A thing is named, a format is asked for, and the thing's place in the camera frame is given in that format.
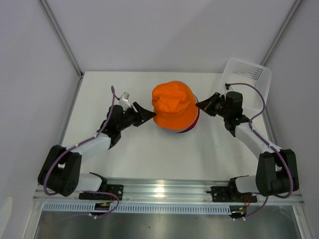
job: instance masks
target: perforated basket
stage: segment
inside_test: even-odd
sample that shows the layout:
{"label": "perforated basket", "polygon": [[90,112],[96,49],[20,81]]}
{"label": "perforated basket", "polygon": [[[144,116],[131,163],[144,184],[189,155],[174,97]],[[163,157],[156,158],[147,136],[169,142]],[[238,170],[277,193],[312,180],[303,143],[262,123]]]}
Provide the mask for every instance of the perforated basket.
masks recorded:
{"label": "perforated basket", "polygon": [[[227,62],[219,85],[220,92],[225,90],[225,83],[248,83],[257,88],[257,90],[267,101],[272,72],[269,68],[231,58]],[[251,116],[263,108],[260,96],[250,87],[232,86],[233,90],[243,94],[244,113]]]}

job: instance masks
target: robotic arm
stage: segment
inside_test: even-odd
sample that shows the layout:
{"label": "robotic arm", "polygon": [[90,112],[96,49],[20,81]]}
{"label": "robotic arm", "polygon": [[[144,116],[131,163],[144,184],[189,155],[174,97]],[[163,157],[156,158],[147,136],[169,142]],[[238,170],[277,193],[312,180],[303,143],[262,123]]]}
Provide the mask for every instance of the robotic arm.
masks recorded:
{"label": "robotic arm", "polygon": [[196,104],[210,116],[223,117],[225,128],[242,141],[259,159],[256,176],[232,178],[228,183],[228,188],[233,194],[250,192],[261,193],[263,196],[289,192],[291,182],[285,165],[276,153],[278,152],[291,174],[293,191],[298,190],[299,182],[294,152],[290,149],[281,149],[262,137],[254,129],[250,119],[243,115],[242,103],[242,94],[230,91],[226,96],[215,93],[207,100]]}
{"label": "robotic arm", "polygon": [[[98,191],[106,186],[106,179],[94,173],[80,173],[81,163],[93,155],[112,148],[121,138],[121,131],[131,125],[139,127],[156,114],[142,108],[138,103],[131,105],[128,101],[129,94],[124,93],[119,99],[119,104],[113,106],[110,119],[95,139],[84,144],[76,145],[75,149],[65,154],[53,168],[48,177],[47,188],[65,197],[76,191]],[[38,183],[44,185],[45,177],[57,158],[67,149],[60,145],[53,146],[44,162],[38,176]]]}

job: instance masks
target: white wall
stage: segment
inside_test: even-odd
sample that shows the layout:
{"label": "white wall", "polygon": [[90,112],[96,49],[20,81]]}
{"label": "white wall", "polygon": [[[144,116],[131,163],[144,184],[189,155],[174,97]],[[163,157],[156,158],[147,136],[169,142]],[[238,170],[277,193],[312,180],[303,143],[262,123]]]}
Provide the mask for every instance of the white wall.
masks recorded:
{"label": "white wall", "polygon": [[13,198],[4,239],[19,238],[77,82],[37,1],[0,1],[0,206]]}
{"label": "white wall", "polygon": [[319,1],[307,0],[270,61],[268,105],[282,147],[297,154],[300,188],[319,237]]}
{"label": "white wall", "polygon": [[260,63],[295,0],[48,0],[83,71]]}

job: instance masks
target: orange hat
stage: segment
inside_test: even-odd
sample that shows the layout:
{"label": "orange hat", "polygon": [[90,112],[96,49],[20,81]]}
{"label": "orange hat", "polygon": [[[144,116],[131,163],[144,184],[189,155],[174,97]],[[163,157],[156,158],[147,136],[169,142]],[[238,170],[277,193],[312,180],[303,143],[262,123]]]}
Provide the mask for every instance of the orange hat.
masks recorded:
{"label": "orange hat", "polygon": [[163,128],[180,130],[190,126],[197,117],[196,98],[183,82],[158,85],[152,92],[154,122]]}

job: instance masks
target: white table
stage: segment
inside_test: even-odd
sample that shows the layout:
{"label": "white table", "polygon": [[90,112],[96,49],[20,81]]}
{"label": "white table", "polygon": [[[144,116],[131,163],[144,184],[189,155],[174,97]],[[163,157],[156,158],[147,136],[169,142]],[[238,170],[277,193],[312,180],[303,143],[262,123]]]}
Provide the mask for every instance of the white table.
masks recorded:
{"label": "white table", "polygon": [[[95,134],[116,94],[130,93],[130,102],[153,110],[152,90],[161,83],[185,82],[203,101],[217,91],[221,74],[160,72],[86,72],[63,141],[70,146]],[[265,136],[262,117],[254,120]],[[174,134],[159,128],[153,120],[122,131],[117,145],[82,164],[81,172],[105,177],[185,180],[229,180],[255,175],[257,158],[224,127],[221,117],[200,113],[194,129]]]}

